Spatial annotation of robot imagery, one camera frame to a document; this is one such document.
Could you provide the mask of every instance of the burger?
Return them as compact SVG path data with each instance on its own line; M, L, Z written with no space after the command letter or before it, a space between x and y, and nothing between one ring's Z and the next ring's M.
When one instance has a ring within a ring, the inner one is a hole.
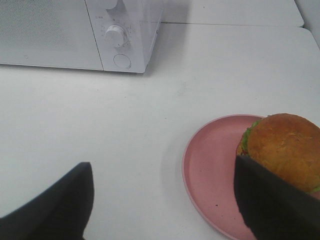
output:
M306 193L320 190L320 128L293 114L264 117L248 127L236 149Z

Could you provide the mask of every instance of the white countertop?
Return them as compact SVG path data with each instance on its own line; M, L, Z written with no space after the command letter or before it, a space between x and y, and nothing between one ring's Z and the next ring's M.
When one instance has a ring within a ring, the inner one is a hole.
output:
M320 125L319 66L303 28L201 24L162 24L144 75L2 65L0 216L90 161L87 240L227 239L185 190L190 137L231 114Z
M304 21L294 0L164 0L163 22L292 26Z

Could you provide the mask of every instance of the microwave door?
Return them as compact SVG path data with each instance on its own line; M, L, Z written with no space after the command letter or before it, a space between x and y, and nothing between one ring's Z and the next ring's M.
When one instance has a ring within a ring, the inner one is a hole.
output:
M0 64L103 70L85 0L0 0Z

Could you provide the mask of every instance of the white wall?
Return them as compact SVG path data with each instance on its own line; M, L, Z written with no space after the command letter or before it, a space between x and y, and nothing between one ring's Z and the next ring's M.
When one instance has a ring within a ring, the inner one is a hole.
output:
M304 19L304 27L310 30L320 47L320 0L295 0Z

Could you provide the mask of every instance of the white microwave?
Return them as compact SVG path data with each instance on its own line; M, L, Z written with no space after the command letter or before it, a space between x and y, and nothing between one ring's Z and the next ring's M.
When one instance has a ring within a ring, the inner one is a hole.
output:
M144 73L163 0L0 0L0 64Z

